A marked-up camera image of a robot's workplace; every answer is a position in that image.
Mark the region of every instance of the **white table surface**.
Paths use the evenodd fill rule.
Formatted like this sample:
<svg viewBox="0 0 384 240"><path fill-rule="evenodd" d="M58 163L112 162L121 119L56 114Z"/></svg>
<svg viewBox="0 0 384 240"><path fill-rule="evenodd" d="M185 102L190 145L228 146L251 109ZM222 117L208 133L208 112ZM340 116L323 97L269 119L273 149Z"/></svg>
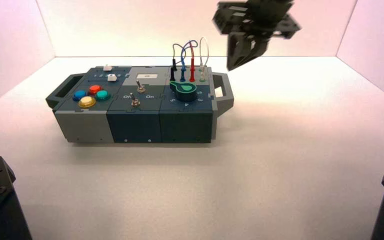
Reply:
<svg viewBox="0 0 384 240"><path fill-rule="evenodd" d="M0 98L0 156L36 240L370 238L384 93L335 57L229 72L235 103L211 144L68 143L46 105L70 74L170 62L55 58ZM227 72L225 57L208 65Z"/></svg>

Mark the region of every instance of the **yellow button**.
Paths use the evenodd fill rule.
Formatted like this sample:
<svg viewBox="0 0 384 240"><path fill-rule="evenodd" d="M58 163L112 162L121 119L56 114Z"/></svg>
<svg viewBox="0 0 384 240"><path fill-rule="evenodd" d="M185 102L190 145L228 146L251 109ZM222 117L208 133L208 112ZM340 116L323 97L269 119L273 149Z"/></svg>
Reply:
<svg viewBox="0 0 384 240"><path fill-rule="evenodd" d="M80 99L80 101L78 101L78 105L81 108L90 108L93 105L95 105L96 103L97 103L97 101L95 100L95 98L93 98L91 96L84 96Z"/></svg>

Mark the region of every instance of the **red button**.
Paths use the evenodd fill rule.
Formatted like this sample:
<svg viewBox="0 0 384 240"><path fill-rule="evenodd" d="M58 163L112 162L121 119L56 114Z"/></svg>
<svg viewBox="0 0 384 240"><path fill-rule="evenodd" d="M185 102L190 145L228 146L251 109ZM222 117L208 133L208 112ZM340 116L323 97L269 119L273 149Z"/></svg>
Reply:
<svg viewBox="0 0 384 240"><path fill-rule="evenodd" d="M102 87L99 85L93 85L89 87L89 94L95 95L97 92L101 91Z"/></svg>

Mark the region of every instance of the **panel module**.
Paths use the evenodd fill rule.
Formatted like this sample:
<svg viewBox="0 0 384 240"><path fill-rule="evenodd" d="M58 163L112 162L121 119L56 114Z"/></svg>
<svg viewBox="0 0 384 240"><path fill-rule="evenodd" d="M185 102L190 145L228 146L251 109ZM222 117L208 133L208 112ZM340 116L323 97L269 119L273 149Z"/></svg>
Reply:
<svg viewBox="0 0 384 240"><path fill-rule="evenodd" d="M210 67L106 65L70 75L46 102L68 142L210 143L234 97Z"/></svg>

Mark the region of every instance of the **carrying handle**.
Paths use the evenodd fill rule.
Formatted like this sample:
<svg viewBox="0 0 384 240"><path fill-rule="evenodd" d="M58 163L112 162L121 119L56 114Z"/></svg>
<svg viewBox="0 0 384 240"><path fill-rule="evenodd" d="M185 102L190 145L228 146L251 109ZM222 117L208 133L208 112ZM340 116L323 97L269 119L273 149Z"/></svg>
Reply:
<svg viewBox="0 0 384 240"><path fill-rule="evenodd" d="M232 87L227 74L213 72L212 81L214 83L214 89L221 87L221 92L223 93L223 96L215 98L218 109L217 114L219 117L233 107L235 98L233 96Z"/></svg>
<svg viewBox="0 0 384 240"><path fill-rule="evenodd" d="M71 89L82 79L86 73L72 74L67 77L47 98L47 105L53 109L55 106L64 100L65 96Z"/></svg>

